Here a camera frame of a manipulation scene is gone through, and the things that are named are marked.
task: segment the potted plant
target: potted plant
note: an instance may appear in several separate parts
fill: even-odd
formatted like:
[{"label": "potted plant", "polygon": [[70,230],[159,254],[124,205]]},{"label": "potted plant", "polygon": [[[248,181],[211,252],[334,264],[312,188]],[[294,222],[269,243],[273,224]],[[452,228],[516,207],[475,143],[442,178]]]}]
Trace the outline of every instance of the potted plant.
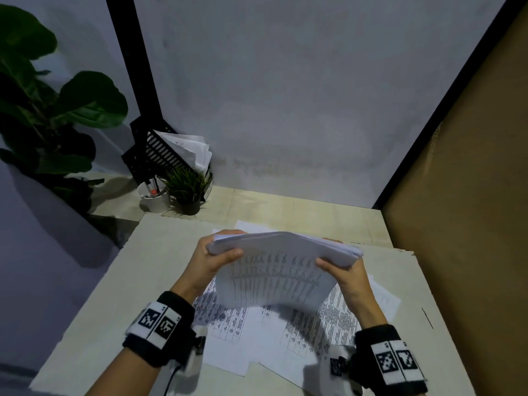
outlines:
[{"label": "potted plant", "polygon": [[0,4],[0,159],[17,166],[88,218],[91,186],[103,179],[68,176],[87,172],[96,156],[93,139],[75,129],[120,125],[125,96],[100,72],[82,71],[56,92],[32,60],[56,50],[55,35],[32,14]]},{"label": "potted plant", "polygon": [[170,198],[176,199],[184,215],[195,215],[200,211],[202,198],[212,180],[210,171],[198,173],[185,165],[169,170],[164,178]]}]

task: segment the black metal frame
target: black metal frame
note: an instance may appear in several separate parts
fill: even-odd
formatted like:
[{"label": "black metal frame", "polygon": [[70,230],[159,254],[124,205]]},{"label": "black metal frame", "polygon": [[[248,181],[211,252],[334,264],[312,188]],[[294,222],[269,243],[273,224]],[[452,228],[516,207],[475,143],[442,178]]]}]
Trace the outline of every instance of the black metal frame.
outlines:
[{"label": "black metal frame", "polygon": [[436,107],[436,110],[432,113],[426,126],[424,126],[422,132],[414,141],[405,158],[401,161],[398,169],[396,169],[392,178],[389,180],[372,208],[381,210],[383,206],[385,206],[400,181],[414,164],[426,144],[429,142],[429,139],[431,139],[436,128],[444,120],[447,113],[458,100],[473,75],[479,70],[486,57],[497,45],[499,40],[502,39],[515,18],[517,18],[519,12],[523,9],[526,2],[527,0],[505,1],[497,16],[493,19],[484,36],[480,39],[475,50],[473,50],[471,56],[460,70],[455,81],[445,94],[442,101],[440,101],[438,107]]},{"label": "black metal frame", "polygon": [[[145,49],[145,43],[139,25],[134,0],[106,0],[115,33],[125,59],[128,75],[134,89],[139,112],[143,118],[147,118],[149,127],[164,131],[174,132],[164,120],[160,102],[156,93],[154,79],[150,70],[149,58]],[[506,0],[501,7],[492,24],[486,30],[475,50],[460,70],[457,78],[437,106],[431,118],[422,129],[417,139],[407,152],[405,158],[392,175],[383,191],[374,203],[373,208],[380,210],[388,201],[399,182],[408,172],[420,152],[424,149],[438,125],[445,118],[449,110],[455,104],[461,93],[473,75],[480,68],[488,54],[498,41],[504,36],[518,13],[526,4],[527,0]],[[123,155],[125,160],[131,150]]]}]

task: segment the pen holder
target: pen holder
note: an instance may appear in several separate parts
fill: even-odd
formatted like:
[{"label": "pen holder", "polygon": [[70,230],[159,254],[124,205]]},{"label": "pen holder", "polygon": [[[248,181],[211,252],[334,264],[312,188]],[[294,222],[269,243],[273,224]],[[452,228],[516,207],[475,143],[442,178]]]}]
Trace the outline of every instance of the pen holder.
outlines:
[{"label": "pen holder", "polygon": [[163,213],[167,211],[170,208],[169,203],[169,197],[168,192],[165,190],[165,184],[159,180],[159,195],[156,197],[149,197],[149,189],[147,189],[147,185],[142,183],[137,187],[137,192],[139,194],[139,197],[141,197],[141,201],[139,202],[139,206],[142,210],[148,211],[151,213]]}]

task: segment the small potted plant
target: small potted plant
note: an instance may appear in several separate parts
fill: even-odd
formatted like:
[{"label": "small potted plant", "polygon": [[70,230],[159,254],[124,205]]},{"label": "small potted plant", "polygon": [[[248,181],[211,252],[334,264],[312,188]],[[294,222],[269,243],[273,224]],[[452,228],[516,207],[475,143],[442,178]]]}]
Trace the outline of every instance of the small potted plant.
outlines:
[{"label": "small potted plant", "polygon": [[172,168],[164,178],[171,200],[176,199],[184,215],[200,211],[202,198],[212,180],[210,171],[198,173],[184,165]]}]

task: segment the person's left hand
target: person's left hand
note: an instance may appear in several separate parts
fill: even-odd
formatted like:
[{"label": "person's left hand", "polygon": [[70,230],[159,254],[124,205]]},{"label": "person's left hand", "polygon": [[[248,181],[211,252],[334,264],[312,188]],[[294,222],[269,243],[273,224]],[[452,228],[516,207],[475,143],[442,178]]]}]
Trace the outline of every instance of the person's left hand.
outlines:
[{"label": "person's left hand", "polygon": [[[215,234],[239,235],[244,233],[239,230],[224,229]],[[242,249],[231,249],[219,255],[209,254],[207,245],[213,241],[214,237],[215,235],[209,235],[198,241],[198,245],[185,271],[170,289],[190,304],[193,304],[194,299],[203,293],[222,266],[236,261],[244,255]]]}]

